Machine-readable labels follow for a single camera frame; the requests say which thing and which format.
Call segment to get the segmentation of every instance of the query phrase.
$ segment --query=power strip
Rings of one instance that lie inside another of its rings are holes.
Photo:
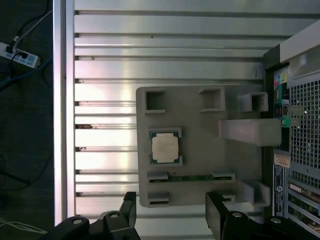
[[[9,45],[0,42],[0,56],[4,57],[6,59],[12,59],[12,57],[14,56],[15,53],[9,53],[7,52],[7,47]],[[28,54],[27,58],[22,58],[21,56],[15,56],[13,61],[17,62],[19,64],[25,65],[29,68],[35,69],[38,67],[39,63],[40,63],[40,57],[38,57],[37,55],[31,54],[29,52],[26,51],[22,51],[20,49],[17,49],[18,52],[22,52],[22,53],[26,53]]]

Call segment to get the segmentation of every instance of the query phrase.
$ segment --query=screw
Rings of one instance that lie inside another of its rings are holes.
[[[234,212],[232,214],[232,216],[236,217],[236,218],[241,218],[242,217],[242,214],[240,212]]]
[[[73,223],[73,224],[80,224],[80,223],[82,223],[82,220],[81,220],[81,219],[74,220],[72,223]]]
[[[117,217],[119,217],[119,215],[116,213],[110,215],[110,218],[117,218]]]
[[[281,223],[281,220],[278,219],[278,218],[271,218],[271,222],[275,223],[275,224],[280,224]]]

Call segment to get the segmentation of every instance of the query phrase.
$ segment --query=square slot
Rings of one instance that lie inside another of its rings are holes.
[[[147,91],[145,93],[145,113],[165,113],[165,93],[164,91]]]
[[[202,98],[201,113],[226,110],[225,90],[223,88],[202,89],[199,94]]]
[[[241,112],[267,112],[268,94],[266,92],[252,92],[238,97]]]
[[[265,94],[252,95],[252,111],[265,112],[268,111],[268,98]]]

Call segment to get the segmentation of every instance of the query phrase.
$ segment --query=black mechanical part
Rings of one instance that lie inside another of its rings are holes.
[[[85,217],[69,217],[40,240],[140,240],[134,228],[136,193],[127,192],[119,211],[108,211],[90,224]],[[283,217],[268,217],[259,224],[242,212],[229,211],[222,195],[207,192],[205,220],[216,240],[318,240],[316,236]]]
[[[214,192],[207,192],[205,196],[205,220],[216,240],[319,239],[283,217],[268,217],[260,224],[242,212],[229,211],[223,197]]]
[[[127,192],[119,211],[108,211],[92,224],[74,216],[39,238],[40,240],[140,240],[134,226],[137,219],[137,194]]]

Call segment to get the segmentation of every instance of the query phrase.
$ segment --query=electrical cable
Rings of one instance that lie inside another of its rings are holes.
[[[37,19],[40,19],[42,18],[43,16],[45,16],[47,14],[49,10],[49,0],[46,0],[46,6],[45,6],[45,10],[42,14],[40,14],[39,16],[36,16],[36,17],[33,17],[31,18],[30,20],[26,21],[21,27],[20,29],[18,30],[16,36],[20,36],[22,34],[22,32],[24,31],[24,28],[31,22],[33,22],[34,20],[37,20]]]
[[[36,181],[38,181],[42,177],[42,175],[44,174],[45,170],[47,169],[49,162],[52,158],[53,158],[53,155],[50,155],[50,157],[45,161],[45,164],[44,164],[43,168],[41,169],[40,173],[29,184],[22,186],[22,187],[17,187],[17,188],[0,188],[0,191],[17,191],[17,190],[23,190],[23,189],[30,187],[31,185],[33,185]]]
[[[28,35],[36,26],[38,26],[38,24],[40,24],[46,17],[48,17],[51,13],[53,12],[53,10],[49,11],[48,13],[46,13],[42,18],[40,18],[39,21],[37,21],[28,31],[26,31],[22,36],[20,36],[14,43],[14,45],[12,46],[13,49],[16,48],[16,46],[18,46],[18,43],[26,36]]]
[[[43,69],[46,65],[50,64],[51,61],[52,61],[52,58],[48,59],[44,64],[42,64],[41,66],[31,70],[30,72],[27,72],[27,73],[22,74],[20,76],[16,76],[16,77],[8,79],[8,80],[2,80],[2,81],[0,81],[0,84],[9,83],[9,82],[12,82],[12,81],[15,81],[15,80],[18,80],[18,79],[22,79],[22,78],[28,77],[28,76],[34,74],[35,72]]]
[[[49,62],[47,65],[45,65],[41,71],[41,78],[42,78],[42,81],[45,83],[45,85],[48,86],[49,89],[52,89],[53,87],[48,83],[47,79],[46,79],[46,69],[49,65],[52,64],[52,61]]]
[[[8,64],[8,66],[6,67],[6,70],[5,70],[5,72],[4,72],[4,75],[3,75],[3,77],[1,78],[0,82],[2,82],[4,79],[6,79],[7,74],[8,74],[8,72],[9,72],[9,70],[10,70],[11,64],[14,62],[15,57],[18,56],[18,55],[23,55],[23,54],[26,54],[26,53],[24,53],[24,52],[16,52],[16,53],[12,56],[12,58],[11,58],[9,64]]]
[[[0,225],[0,228],[5,226],[5,225],[9,225],[9,226],[11,226],[13,228],[16,228],[16,229],[19,229],[19,230],[23,230],[23,231],[28,231],[28,232],[38,233],[38,234],[46,234],[47,233],[47,231],[45,231],[45,230],[43,230],[41,228],[29,225],[29,224],[25,224],[25,223],[22,223],[22,222],[18,222],[18,221],[7,221],[7,220],[4,220],[4,219],[0,218],[0,223],[2,223]]]

